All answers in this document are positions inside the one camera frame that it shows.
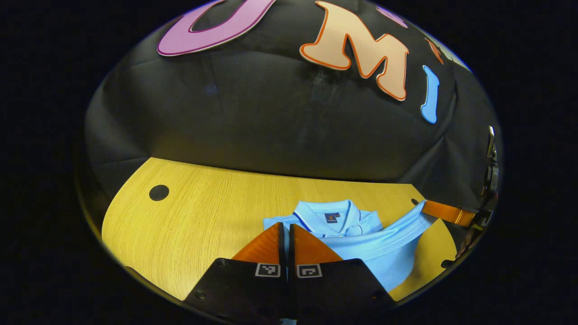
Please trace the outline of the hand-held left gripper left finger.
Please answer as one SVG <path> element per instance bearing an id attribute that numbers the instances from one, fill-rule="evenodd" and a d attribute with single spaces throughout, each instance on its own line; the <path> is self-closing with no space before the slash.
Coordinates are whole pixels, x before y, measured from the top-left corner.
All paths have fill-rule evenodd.
<path id="1" fill-rule="evenodd" d="M 280 324 L 287 282 L 285 227 L 267 228 L 232 258 L 217 258 L 184 302 L 230 324 Z"/>

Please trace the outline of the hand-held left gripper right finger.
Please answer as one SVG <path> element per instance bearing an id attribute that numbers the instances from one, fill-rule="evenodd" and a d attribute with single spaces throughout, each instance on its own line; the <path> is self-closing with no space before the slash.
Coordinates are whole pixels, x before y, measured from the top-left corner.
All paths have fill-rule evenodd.
<path id="1" fill-rule="evenodd" d="M 395 304 L 361 259 L 343 259 L 302 227 L 289 228 L 289 318 L 295 323 L 361 323 Z"/>

